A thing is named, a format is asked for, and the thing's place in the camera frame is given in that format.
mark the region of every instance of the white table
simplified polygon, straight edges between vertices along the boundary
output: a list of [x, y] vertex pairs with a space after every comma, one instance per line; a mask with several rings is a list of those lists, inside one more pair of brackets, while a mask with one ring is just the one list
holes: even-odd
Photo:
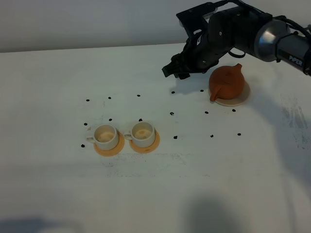
[[[1, 233], [311, 232], [311, 77], [227, 55], [252, 89], [233, 112], [209, 102], [214, 68], [163, 76], [182, 48], [0, 54]], [[160, 133], [153, 153], [85, 141], [140, 118]]]

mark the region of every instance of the white teacup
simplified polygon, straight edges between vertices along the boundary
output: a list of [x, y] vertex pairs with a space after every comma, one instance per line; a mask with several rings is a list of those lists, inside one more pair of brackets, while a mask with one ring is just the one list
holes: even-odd
[[146, 148], [154, 143], [156, 130], [151, 123], [141, 121], [134, 125], [131, 131], [124, 133], [123, 136], [127, 140], [132, 140], [136, 146]]
[[118, 131], [109, 124], [104, 124], [96, 128], [93, 136], [89, 136], [86, 140], [95, 143], [97, 148], [101, 150], [111, 150], [119, 142]]

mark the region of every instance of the robotic arm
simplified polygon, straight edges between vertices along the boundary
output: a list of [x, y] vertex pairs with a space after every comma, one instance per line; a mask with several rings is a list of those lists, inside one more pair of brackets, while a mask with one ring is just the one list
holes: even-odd
[[[217, 12], [229, 2], [238, 7]], [[163, 67], [165, 77], [185, 79], [190, 73], [205, 73], [227, 52], [237, 48], [262, 61], [285, 61], [311, 76], [311, 34], [285, 16], [273, 17], [240, 0], [207, 2], [177, 14], [188, 40], [183, 51]]]

